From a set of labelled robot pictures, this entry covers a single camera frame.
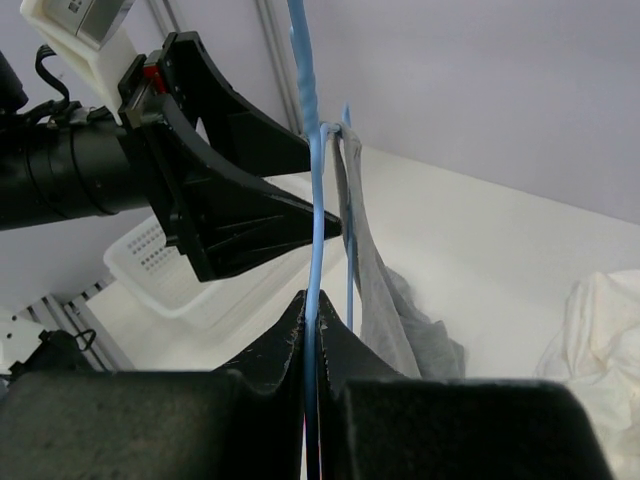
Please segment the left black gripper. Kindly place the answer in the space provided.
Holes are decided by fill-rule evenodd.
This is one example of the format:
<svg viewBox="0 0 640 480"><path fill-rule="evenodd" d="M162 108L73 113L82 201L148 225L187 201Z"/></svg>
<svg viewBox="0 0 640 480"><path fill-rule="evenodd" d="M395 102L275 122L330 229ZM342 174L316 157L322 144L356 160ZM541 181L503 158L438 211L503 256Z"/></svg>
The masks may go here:
<svg viewBox="0 0 640 480"><path fill-rule="evenodd" d="M124 129L107 108L71 99L44 65L54 54L38 50L34 68L59 96L32 108L1 61L2 230L148 204L121 146ZM310 170L306 141L238 93L197 32L169 34L162 61L174 99L159 95L142 109L142 183L168 245L207 282L311 244L312 204L268 181ZM191 125L197 121L206 138Z"/></svg>

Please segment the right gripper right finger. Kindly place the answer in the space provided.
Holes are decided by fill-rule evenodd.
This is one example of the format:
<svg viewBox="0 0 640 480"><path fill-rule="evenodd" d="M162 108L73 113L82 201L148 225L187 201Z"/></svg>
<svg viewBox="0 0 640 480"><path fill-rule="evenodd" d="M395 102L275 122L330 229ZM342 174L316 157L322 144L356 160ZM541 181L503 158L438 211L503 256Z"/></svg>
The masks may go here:
<svg viewBox="0 0 640 480"><path fill-rule="evenodd" d="M325 479L610 479L585 410L548 381L409 379L319 297Z"/></svg>

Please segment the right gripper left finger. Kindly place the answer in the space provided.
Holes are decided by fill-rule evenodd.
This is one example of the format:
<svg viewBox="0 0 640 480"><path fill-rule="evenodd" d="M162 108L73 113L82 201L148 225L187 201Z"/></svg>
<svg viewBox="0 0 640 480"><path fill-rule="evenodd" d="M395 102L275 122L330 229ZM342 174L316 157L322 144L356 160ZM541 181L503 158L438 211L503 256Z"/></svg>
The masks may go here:
<svg viewBox="0 0 640 480"><path fill-rule="evenodd" d="M9 369L5 479L296 479L306 296L212 371L97 371L43 333Z"/></svg>

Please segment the blue wire hanger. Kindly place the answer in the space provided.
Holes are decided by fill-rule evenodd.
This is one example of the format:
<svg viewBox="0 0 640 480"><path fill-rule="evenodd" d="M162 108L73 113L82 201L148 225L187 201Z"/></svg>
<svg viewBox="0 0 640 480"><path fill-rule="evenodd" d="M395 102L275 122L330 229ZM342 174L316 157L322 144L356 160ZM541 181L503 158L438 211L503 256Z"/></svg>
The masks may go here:
<svg viewBox="0 0 640 480"><path fill-rule="evenodd" d="M303 131L308 140L310 153L312 249L304 311L303 398L306 476L309 479L319 479L321 477L321 464L316 334L318 330L319 297L325 242L324 147L326 135L333 128L323 129L319 117L311 35L304 3L302 1L289 1L287 6L291 23L290 40L296 63L297 88Z"/></svg>

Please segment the grey tank top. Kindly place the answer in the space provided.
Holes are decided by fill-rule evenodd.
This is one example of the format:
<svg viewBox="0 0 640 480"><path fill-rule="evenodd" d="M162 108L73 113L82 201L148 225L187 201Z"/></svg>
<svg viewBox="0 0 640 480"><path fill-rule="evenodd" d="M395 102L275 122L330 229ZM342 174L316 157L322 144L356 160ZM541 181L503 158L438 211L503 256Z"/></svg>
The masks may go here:
<svg viewBox="0 0 640 480"><path fill-rule="evenodd" d="M415 304L404 277L383 261L367 218L362 186L362 144L345 123L332 143L340 216L351 225L354 276L360 295L360 339L397 372L426 380L462 379L465 349L441 321Z"/></svg>

